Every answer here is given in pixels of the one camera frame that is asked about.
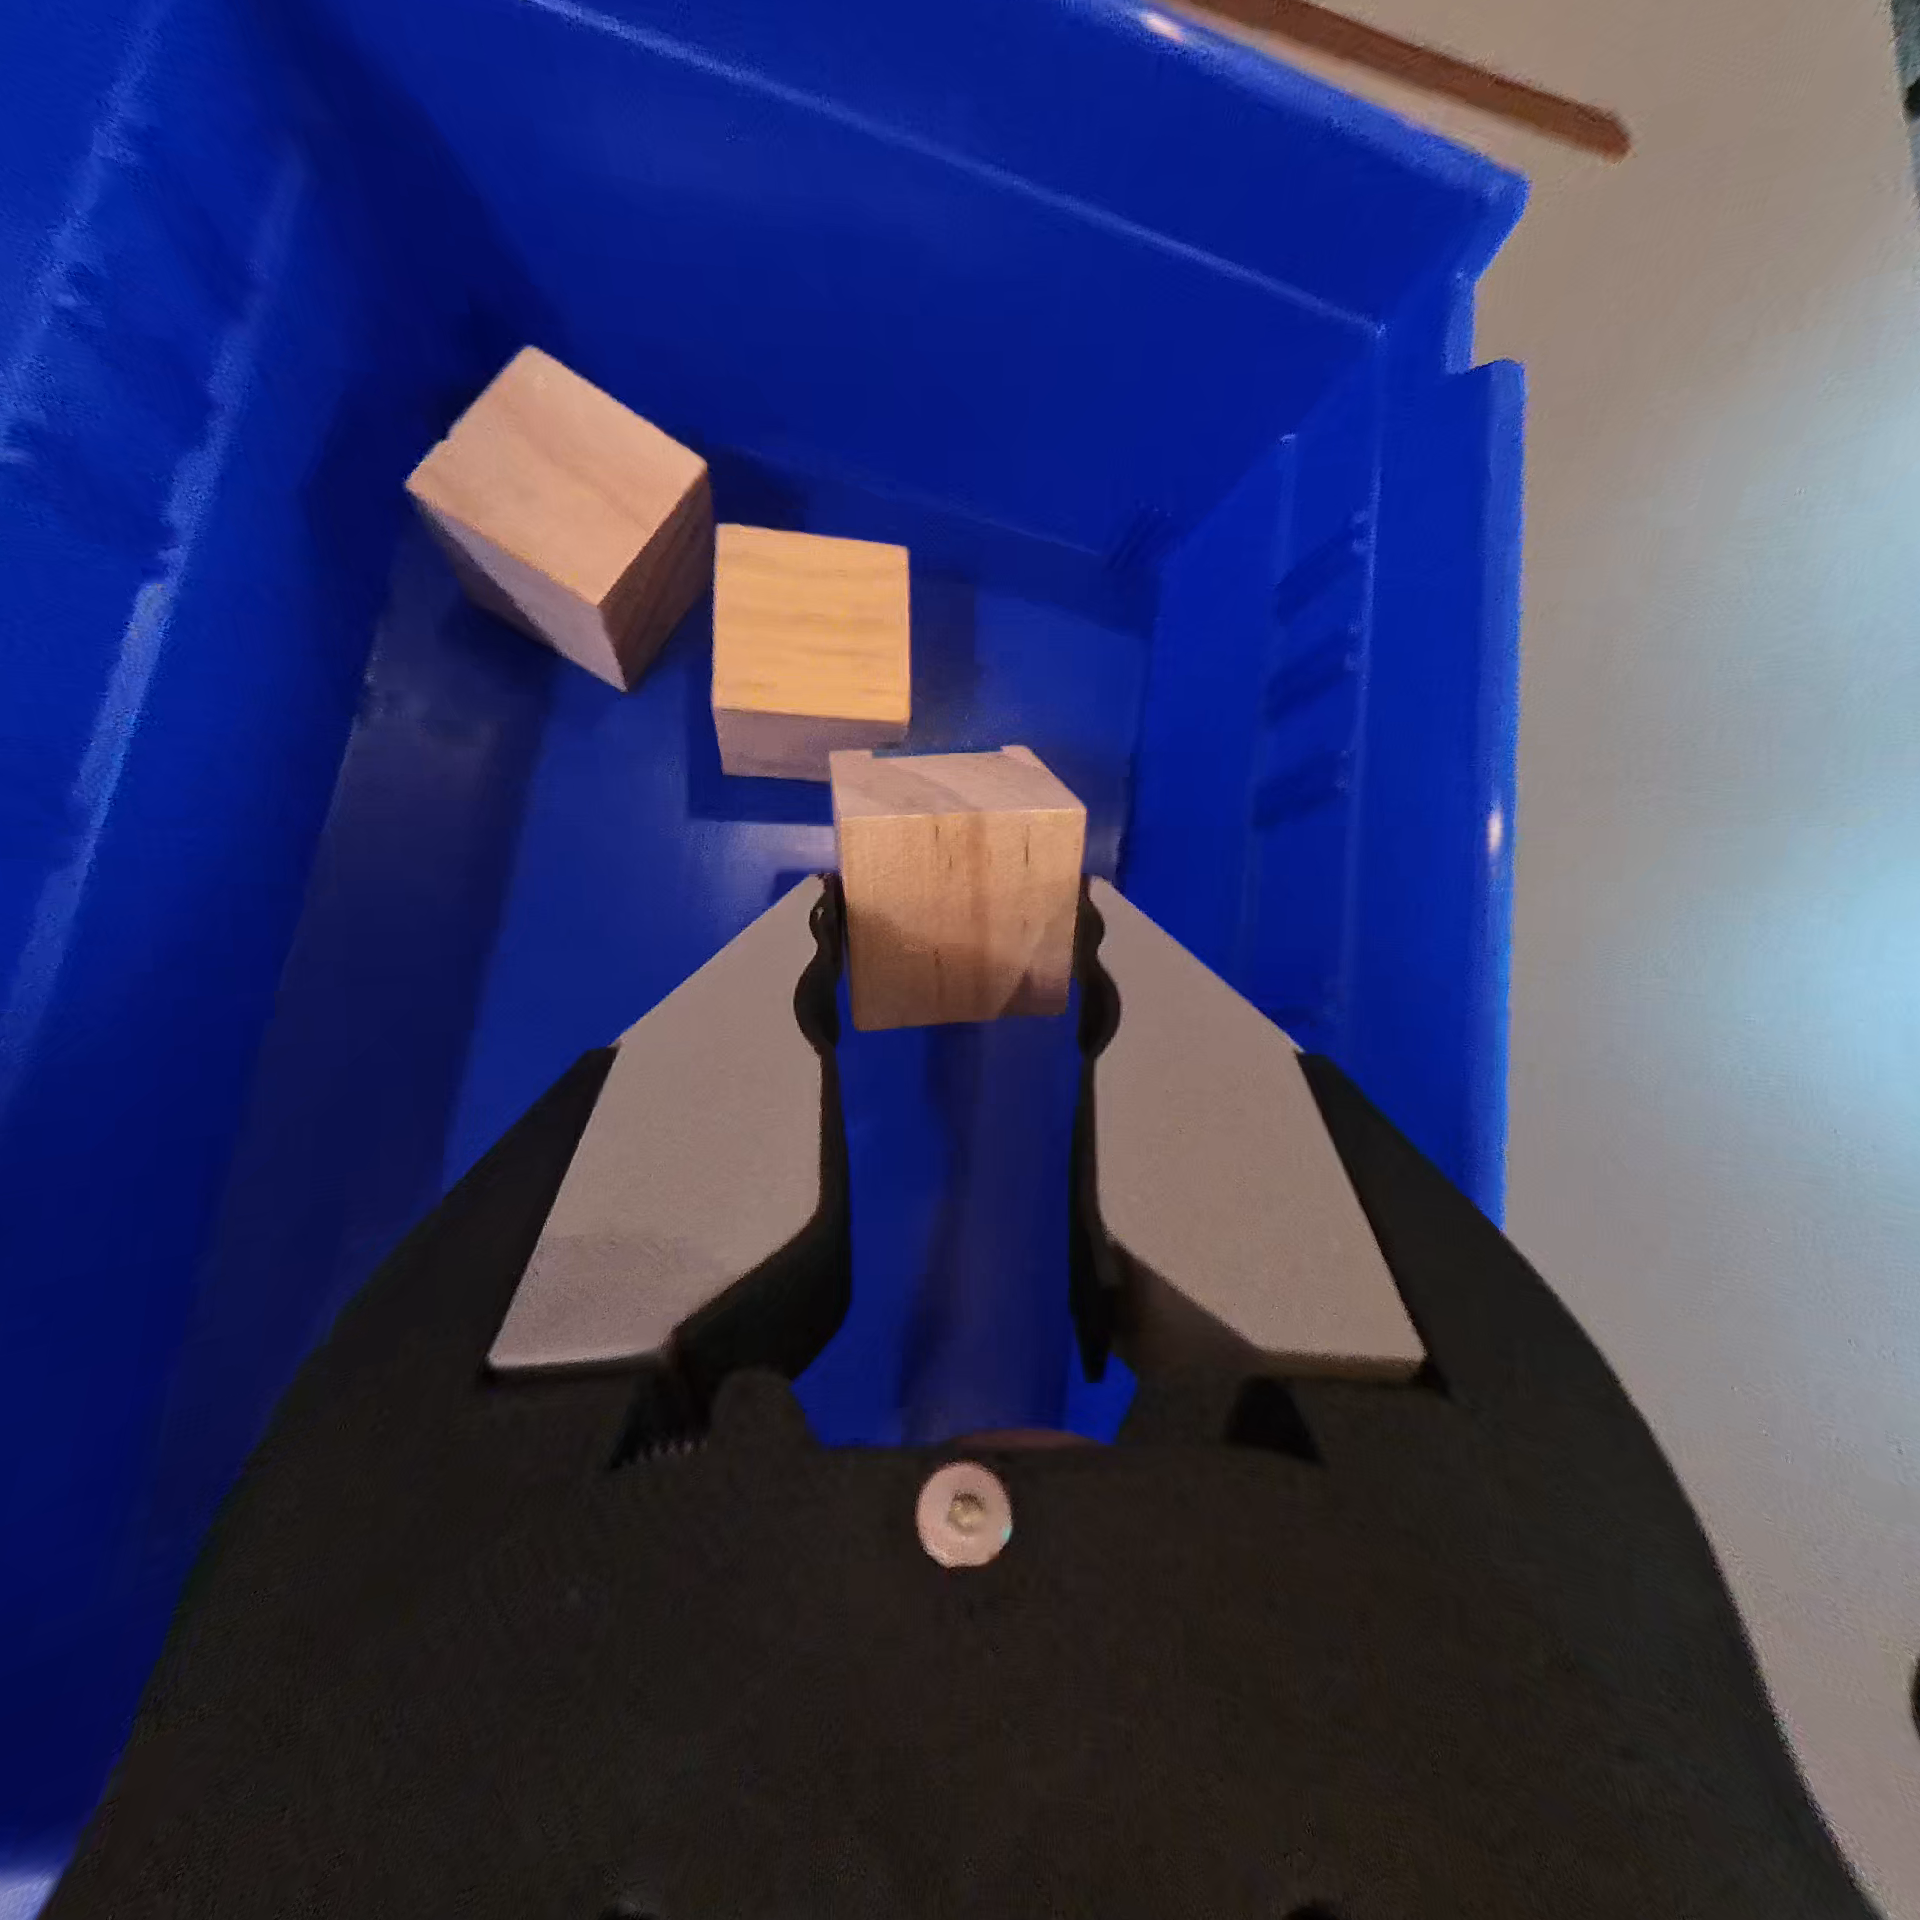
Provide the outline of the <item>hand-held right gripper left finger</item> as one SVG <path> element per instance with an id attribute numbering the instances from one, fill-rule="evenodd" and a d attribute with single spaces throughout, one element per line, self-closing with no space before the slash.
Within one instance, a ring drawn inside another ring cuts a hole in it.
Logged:
<path id="1" fill-rule="evenodd" d="M 847 1315 L 839 898 L 800 878 L 611 1044 L 487 1366 L 800 1375 Z"/>

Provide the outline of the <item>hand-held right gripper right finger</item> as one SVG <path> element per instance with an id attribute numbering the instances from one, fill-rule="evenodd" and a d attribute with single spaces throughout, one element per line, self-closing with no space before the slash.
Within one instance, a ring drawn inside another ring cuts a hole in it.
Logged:
<path id="1" fill-rule="evenodd" d="M 1084 1375 L 1411 1381 L 1425 1338 L 1296 1043 L 1106 878 L 1084 881 L 1074 980 Z"/>

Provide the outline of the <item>blue striped wooden cube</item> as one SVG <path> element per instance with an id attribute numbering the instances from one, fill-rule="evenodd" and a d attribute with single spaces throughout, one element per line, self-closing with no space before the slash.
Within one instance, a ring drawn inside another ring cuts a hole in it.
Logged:
<path id="1" fill-rule="evenodd" d="M 707 463 L 524 345 L 405 481 L 466 599 L 633 692 L 714 561 Z"/>
<path id="2" fill-rule="evenodd" d="M 707 704 L 722 773 L 830 779 L 912 733 L 912 558 L 896 541 L 714 530 Z"/>
<path id="3" fill-rule="evenodd" d="M 1068 1008 L 1088 808 L 1032 750 L 830 754 L 858 1031 Z"/>

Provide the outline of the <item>blue plastic bin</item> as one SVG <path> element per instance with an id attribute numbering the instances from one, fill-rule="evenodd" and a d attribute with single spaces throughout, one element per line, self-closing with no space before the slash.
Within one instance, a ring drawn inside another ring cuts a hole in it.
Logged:
<path id="1" fill-rule="evenodd" d="M 516 351 L 1494 1218 L 1524 172 L 1182 2 L 4 2 L 4 1915 L 346 1295 L 832 856 L 405 492 Z"/>

